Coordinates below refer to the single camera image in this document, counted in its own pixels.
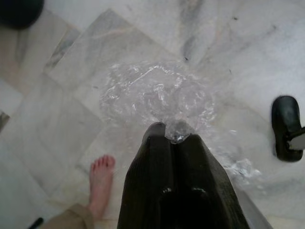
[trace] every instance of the marble floor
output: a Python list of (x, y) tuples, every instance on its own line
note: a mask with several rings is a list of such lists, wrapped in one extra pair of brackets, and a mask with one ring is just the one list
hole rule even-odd
[(0, 228), (86, 204), (89, 164), (104, 153), (117, 166), (96, 228), (116, 228), (134, 154), (128, 127), (118, 136), (100, 111), (105, 76), (115, 64), (175, 61), (222, 85), (213, 124), (234, 130), (262, 173), (243, 187), (253, 202), (275, 229), (305, 229), (305, 160), (273, 156), (270, 124), (272, 101), (290, 94), (305, 125), (304, 40), (305, 0), (46, 0), (31, 28), (0, 27)]

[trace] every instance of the black object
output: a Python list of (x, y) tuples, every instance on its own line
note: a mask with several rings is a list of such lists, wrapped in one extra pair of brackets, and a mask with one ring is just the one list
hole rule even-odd
[(44, 220), (43, 218), (38, 218), (33, 224), (32, 226), (29, 227), (29, 229), (36, 229), (39, 226), (41, 226), (43, 224)]
[(271, 116), (275, 134), (276, 156), (287, 162), (301, 160), (303, 150), (290, 149), (288, 143), (293, 138), (304, 134), (296, 99), (288, 95), (278, 97), (273, 102)]
[(124, 184), (117, 229), (249, 229), (230, 180), (198, 135), (173, 145), (153, 124)]
[(40, 16), (44, 0), (0, 0), (0, 22), (14, 29), (30, 27)]

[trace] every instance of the human foot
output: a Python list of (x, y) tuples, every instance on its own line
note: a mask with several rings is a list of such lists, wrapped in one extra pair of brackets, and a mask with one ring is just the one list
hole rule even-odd
[(115, 159), (104, 155), (91, 164), (90, 168), (90, 200), (87, 208), (95, 220), (103, 217), (108, 204), (112, 187)]

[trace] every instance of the bare foot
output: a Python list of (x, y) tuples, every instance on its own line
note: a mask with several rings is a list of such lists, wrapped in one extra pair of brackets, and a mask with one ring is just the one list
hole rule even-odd
[(87, 208), (95, 220), (101, 220), (107, 207), (112, 186), (115, 160), (104, 155), (91, 164), (90, 169), (90, 201)]

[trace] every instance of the beige pant leg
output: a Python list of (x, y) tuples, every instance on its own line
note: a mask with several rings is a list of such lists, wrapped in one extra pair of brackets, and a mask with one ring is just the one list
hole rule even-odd
[(93, 229), (93, 216), (91, 212), (77, 204), (52, 218), (42, 225), (40, 229)]

